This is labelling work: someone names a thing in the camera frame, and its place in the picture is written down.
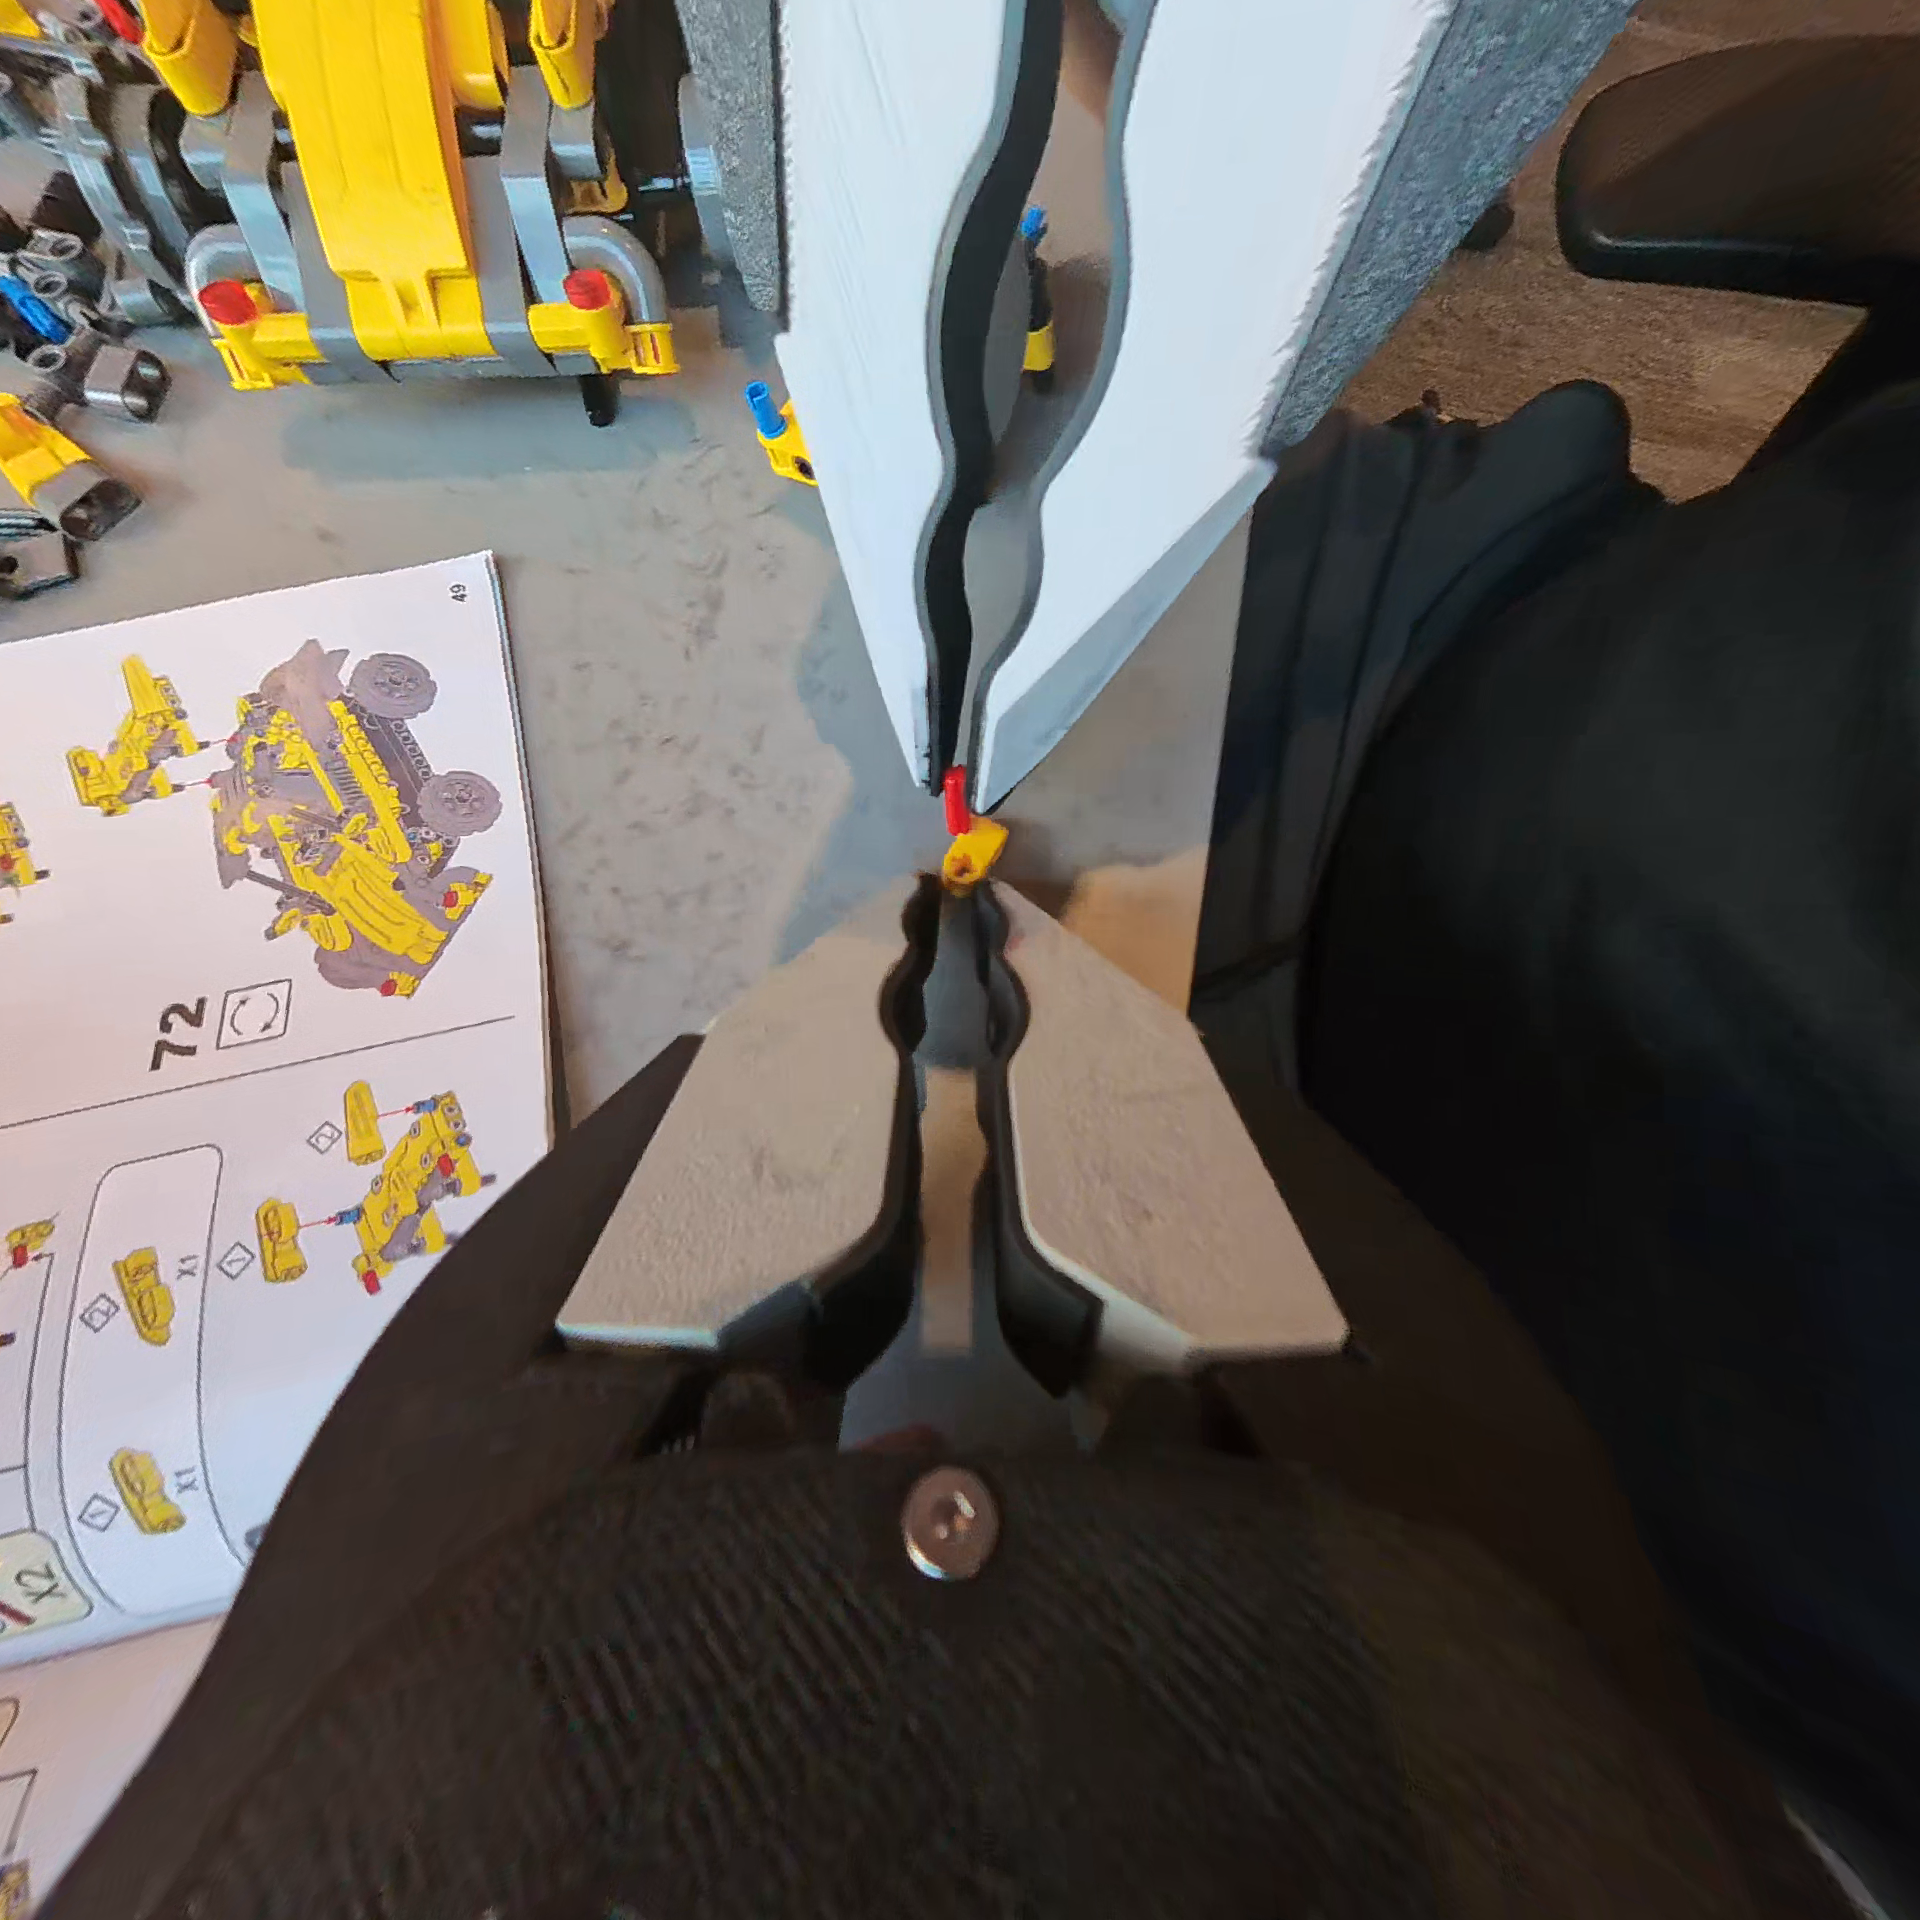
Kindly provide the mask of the brick instruction booklet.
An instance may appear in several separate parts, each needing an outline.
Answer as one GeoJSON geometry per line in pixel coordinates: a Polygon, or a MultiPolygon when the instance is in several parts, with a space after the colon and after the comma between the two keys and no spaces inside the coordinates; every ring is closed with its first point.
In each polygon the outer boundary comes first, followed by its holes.
{"type": "Polygon", "coordinates": [[[32,1916],[553,1095],[489,551],[6,642],[3,707],[3,1862],[32,1916]]]}

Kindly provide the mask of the black swivel chair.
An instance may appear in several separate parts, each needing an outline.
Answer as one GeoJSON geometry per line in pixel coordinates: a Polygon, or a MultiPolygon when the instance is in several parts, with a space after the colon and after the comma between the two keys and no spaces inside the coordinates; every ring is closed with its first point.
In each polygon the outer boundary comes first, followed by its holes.
{"type": "Polygon", "coordinates": [[[1776,39],[1597,92],[1553,175],[1600,282],[1871,309],[1918,291],[1918,39],[1776,39]]]}

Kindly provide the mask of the yellow panel with grey axle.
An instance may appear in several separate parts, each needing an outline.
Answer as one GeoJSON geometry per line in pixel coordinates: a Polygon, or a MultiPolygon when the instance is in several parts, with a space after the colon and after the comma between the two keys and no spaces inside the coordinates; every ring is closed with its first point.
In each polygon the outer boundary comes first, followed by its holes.
{"type": "MultiPolygon", "coordinates": [[[[992,301],[983,391],[993,444],[1004,442],[1021,396],[1049,394],[1053,386],[1057,350],[1049,262],[1041,253],[1046,235],[1049,210],[1041,204],[1028,204],[992,301]]],[[[785,480],[819,487],[792,399],[774,399],[772,388],[760,380],[750,383],[742,398],[767,463],[785,480]]]]}

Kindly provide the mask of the pile of loose brick pieces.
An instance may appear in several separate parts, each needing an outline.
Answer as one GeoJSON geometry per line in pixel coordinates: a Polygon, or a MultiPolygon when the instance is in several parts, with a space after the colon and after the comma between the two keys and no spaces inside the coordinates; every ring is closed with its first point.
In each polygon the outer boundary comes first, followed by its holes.
{"type": "Polygon", "coordinates": [[[159,159],[174,100],[137,51],[131,4],[4,4],[3,594],[79,576],[81,549],[141,506],[72,416],[153,424],[172,373],[140,340],[175,322],[182,229],[159,159]]]}

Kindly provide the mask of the grey desk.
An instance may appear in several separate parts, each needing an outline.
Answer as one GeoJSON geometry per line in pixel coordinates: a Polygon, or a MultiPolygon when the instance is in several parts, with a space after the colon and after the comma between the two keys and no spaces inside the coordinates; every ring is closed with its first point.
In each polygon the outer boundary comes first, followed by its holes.
{"type": "Polygon", "coordinates": [[[257,1275],[253,1203],[353,1200],[340,1091],[455,1088],[497,1182],[460,1229],[660,1044],[932,859],[804,487],[750,450],[739,381],[772,351],[680,338],[678,398],[592,431],[556,381],[247,399],[203,351],[135,475],[159,528],[107,541],[69,613],[4,613],[4,800],[52,877],[6,894],[4,1227],[52,1216],[4,1279],[4,1598],[75,1574],[88,1613],[4,1626],[4,1866],[28,1916],[151,1756],[208,1654],[247,1534],[353,1363],[415,1290],[257,1275]],[[423,995],[376,1011],[265,944],[224,892],[208,792],[102,821],[64,750],[127,707],[121,655],[222,728],[317,635],[419,655],[415,726],[505,821],[423,995]]]}

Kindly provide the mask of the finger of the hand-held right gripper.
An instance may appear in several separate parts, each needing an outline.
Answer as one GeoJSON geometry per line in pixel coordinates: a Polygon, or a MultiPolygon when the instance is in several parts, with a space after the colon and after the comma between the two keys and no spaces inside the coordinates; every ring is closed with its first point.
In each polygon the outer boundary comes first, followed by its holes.
{"type": "Polygon", "coordinates": [[[1116,260],[975,678],[968,800],[1027,779],[1264,490],[1271,416],[1452,21],[1441,3],[1158,3],[1120,37],[1116,260]]]}
{"type": "Polygon", "coordinates": [[[957,764],[992,315],[1057,90],[1057,7],[777,7],[777,359],[910,775],[957,764]]]}

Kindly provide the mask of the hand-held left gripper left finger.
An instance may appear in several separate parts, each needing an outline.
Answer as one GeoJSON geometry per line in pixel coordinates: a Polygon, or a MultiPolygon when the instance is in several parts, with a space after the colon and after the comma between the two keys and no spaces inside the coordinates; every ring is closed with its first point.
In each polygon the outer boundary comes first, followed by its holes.
{"type": "Polygon", "coordinates": [[[920,1248],[924,877],[897,877],[711,1022],[558,1327],[854,1380],[920,1248]]]}

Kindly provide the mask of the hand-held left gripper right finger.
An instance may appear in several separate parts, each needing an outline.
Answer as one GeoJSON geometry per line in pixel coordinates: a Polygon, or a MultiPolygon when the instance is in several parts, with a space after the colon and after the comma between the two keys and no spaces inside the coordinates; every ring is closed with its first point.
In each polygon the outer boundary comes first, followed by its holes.
{"type": "Polygon", "coordinates": [[[997,1319],[1044,1392],[1347,1346],[1185,1015],[997,879],[981,989],[997,1319]]]}

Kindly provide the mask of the yellow grey brick vehicle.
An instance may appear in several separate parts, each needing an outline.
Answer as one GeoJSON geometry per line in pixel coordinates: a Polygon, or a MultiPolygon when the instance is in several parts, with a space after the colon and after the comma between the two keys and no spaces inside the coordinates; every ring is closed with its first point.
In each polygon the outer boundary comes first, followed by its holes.
{"type": "Polygon", "coordinates": [[[672,4],[131,7],[174,100],[174,325],[236,391],[558,376],[608,424],[678,371],[672,4]]]}

